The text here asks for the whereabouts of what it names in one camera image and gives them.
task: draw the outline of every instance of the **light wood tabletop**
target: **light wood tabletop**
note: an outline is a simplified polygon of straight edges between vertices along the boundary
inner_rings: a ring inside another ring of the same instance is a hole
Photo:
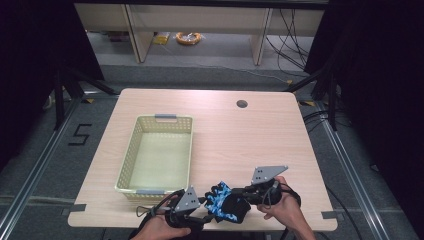
[[[247,107],[237,106],[239,100]],[[135,121],[144,114],[193,117],[190,185],[203,196],[224,181],[230,188],[250,185],[257,166],[287,165],[282,173],[301,196],[302,211],[314,231],[333,231],[336,219],[323,219],[333,211],[296,99],[291,93],[125,89],[122,91],[87,172],[71,212],[74,227],[136,228],[140,203],[115,191],[122,161]],[[192,216],[203,217],[202,206]],[[205,224],[206,230],[282,230],[275,219],[264,220],[255,206],[242,224]]]

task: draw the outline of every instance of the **plastic basket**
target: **plastic basket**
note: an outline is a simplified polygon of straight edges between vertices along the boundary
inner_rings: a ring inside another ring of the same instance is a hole
[[[129,199],[155,203],[189,184],[193,118],[142,115],[136,120],[115,185]]]

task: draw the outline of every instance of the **black curtain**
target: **black curtain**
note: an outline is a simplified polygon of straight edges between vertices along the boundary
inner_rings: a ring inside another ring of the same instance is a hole
[[[21,151],[61,66],[104,77],[70,1],[1,1],[0,32],[1,170]]]
[[[423,3],[372,1],[366,10],[337,83],[374,163],[424,239]],[[325,12],[305,71],[323,67],[351,18],[351,9]]]

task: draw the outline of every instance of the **hand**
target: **hand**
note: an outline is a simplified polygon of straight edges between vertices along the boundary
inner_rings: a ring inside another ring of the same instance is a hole
[[[190,234],[190,228],[173,228],[163,215],[152,217],[132,240],[168,240]]]
[[[275,177],[275,180],[282,184],[287,182],[282,176]],[[286,185],[281,185],[283,189],[289,190]],[[306,222],[299,204],[296,199],[289,193],[282,194],[281,200],[272,206],[259,204],[258,210],[265,213],[264,219],[268,220],[275,217],[281,224],[293,231],[299,240],[315,239],[311,227]]]

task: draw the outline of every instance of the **blue object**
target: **blue object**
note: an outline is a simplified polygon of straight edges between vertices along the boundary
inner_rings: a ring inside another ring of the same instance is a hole
[[[207,194],[206,196],[208,201],[205,204],[205,208],[219,218],[222,218],[231,222],[237,222],[236,215],[225,213],[222,211],[222,205],[225,199],[231,194],[231,189],[227,186],[227,184],[221,181],[218,184],[218,187],[212,188],[211,192],[212,194]]]

